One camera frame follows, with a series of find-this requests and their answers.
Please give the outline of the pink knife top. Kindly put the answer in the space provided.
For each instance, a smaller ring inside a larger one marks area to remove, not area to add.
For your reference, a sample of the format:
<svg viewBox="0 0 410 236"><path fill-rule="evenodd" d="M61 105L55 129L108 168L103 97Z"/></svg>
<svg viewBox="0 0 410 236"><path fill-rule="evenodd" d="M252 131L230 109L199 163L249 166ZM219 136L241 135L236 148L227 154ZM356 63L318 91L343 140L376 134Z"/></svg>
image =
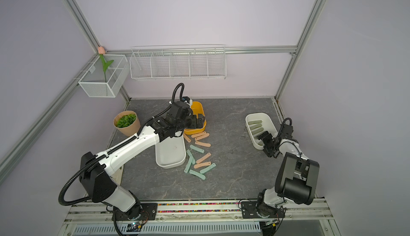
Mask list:
<svg viewBox="0 0 410 236"><path fill-rule="evenodd" d="M200 132L200 133L197 133L197 134L192 134L191 137L192 138L197 138L197 137L200 137L200 136L205 135L205 134L206 134L206 132L203 131L203 132Z"/></svg>

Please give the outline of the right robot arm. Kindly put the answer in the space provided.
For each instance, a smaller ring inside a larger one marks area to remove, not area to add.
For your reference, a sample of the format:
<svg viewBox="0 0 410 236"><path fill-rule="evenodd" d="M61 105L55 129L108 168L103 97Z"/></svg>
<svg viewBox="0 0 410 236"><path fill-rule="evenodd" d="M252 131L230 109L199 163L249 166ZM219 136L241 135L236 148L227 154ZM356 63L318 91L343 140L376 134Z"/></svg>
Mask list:
<svg viewBox="0 0 410 236"><path fill-rule="evenodd" d="M310 205L315 198L320 165L301 151L293 131L293 121L287 117L275 137L267 131L257 137L263 142L263 152L269 158L283 156L274 187L258 195L256 211L262 218L277 214L289 201Z"/></svg>

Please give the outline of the mint knife long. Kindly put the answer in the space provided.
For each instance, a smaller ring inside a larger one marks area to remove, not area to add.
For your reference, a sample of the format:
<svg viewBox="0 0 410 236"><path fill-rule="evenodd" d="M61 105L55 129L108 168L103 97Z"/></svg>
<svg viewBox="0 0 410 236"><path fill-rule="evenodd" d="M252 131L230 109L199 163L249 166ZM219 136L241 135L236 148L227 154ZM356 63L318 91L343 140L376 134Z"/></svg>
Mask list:
<svg viewBox="0 0 410 236"><path fill-rule="evenodd" d="M188 160L188 163L187 163L187 165L185 166L185 169L184 169L184 173L188 173L189 171L190 171L190 169L191 169L191 161L190 160Z"/></svg>

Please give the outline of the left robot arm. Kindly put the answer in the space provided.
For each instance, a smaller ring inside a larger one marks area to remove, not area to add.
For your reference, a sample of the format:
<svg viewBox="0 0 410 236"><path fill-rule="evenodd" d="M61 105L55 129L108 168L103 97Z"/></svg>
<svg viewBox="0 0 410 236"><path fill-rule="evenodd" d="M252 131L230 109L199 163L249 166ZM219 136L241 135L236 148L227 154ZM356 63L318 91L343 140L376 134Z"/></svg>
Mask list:
<svg viewBox="0 0 410 236"><path fill-rule="evenodd" d="M63 186L58 195L62 206L72 206L85 201L103 203L123 212L128 219L137 219L142 213L142 205L130 191L119 186L112 175L128 161L144 150L160 144L169 138L183 135L185 129L201 128L205 116L195 115L191 109L192 99L184 96L185 85L177 84L173 90L169 106L161 113L152 116L138 130L121 143L92 154L88 152L81 158L80 170ZM65 200L65 194L72 183L78 179L88 196L76 200Z"/></svg>

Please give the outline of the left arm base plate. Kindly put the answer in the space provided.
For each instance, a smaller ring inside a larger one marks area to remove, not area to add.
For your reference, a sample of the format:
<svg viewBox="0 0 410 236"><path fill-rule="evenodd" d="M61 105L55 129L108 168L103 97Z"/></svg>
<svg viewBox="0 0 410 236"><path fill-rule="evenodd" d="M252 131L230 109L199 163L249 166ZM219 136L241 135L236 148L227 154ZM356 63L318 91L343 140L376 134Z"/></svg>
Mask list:
<svg viewBox="0 0 410 236"><path fill-rule="evenodd" d="M140 204L139 208L132 211L122 212L115 208L113 210L113 218L116 221L153 221L157 215L158 203L146 202Z"/></svg>

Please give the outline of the mint knife bottom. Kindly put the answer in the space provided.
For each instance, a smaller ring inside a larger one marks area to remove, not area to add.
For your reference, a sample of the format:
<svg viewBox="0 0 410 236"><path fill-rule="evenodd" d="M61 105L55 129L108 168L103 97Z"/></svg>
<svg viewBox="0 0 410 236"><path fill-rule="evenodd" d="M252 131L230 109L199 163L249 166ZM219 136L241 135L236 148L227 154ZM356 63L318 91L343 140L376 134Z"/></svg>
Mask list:
<svg viewBox="0 0 410 236"><path fill-rule="evenodd" d="M201 173L199 173L199 172L196 172L196 171L194 171L194 170L189 170L189 174L194 175L194 176L200 178L201 180L206 180L206 176L205 176L205 175L203 175L203 174L201 174Z"/></svg>

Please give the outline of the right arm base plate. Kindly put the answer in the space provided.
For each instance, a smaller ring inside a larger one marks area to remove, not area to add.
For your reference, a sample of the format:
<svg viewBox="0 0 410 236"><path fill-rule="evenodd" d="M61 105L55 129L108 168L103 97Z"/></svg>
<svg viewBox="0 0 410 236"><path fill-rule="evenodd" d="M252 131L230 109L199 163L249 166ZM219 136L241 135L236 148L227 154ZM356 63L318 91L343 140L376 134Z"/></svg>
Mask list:
<svg viewBox="0 0 410 236"><path fill-rule="evenodd" d="M244 219L283 218L285 216L283 209L272 208L264 203L258 205L257 201L241 200L238 202L238 207Z"/></svg>

